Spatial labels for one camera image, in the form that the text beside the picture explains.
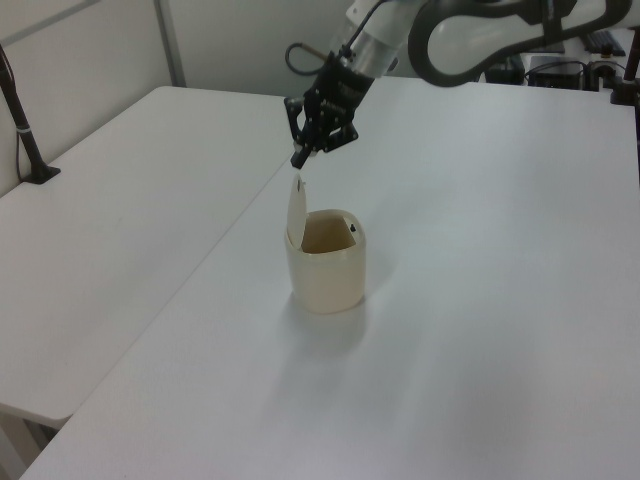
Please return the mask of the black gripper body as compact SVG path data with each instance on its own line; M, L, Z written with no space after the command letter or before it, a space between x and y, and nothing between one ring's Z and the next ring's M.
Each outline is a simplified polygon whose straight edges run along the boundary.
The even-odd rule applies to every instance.
M330 53L311 88L304 94L305 142L317 130L333 132L353 124L356 110L373 83L373 78L354 72L340 57Z

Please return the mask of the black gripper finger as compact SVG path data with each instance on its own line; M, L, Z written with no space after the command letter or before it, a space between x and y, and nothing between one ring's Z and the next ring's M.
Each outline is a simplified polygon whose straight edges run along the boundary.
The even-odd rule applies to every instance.
M294 153L291 156L290 163L294 168L302 168L307 160L307 144L305 142L305 131L299 125L298 120L303 112L304 99L286 97L284 106L294 145Z
M301 165L318 152L329 153L359 138L359 133L352 123L338 128L333 132L317 130L306 141L301 151Z

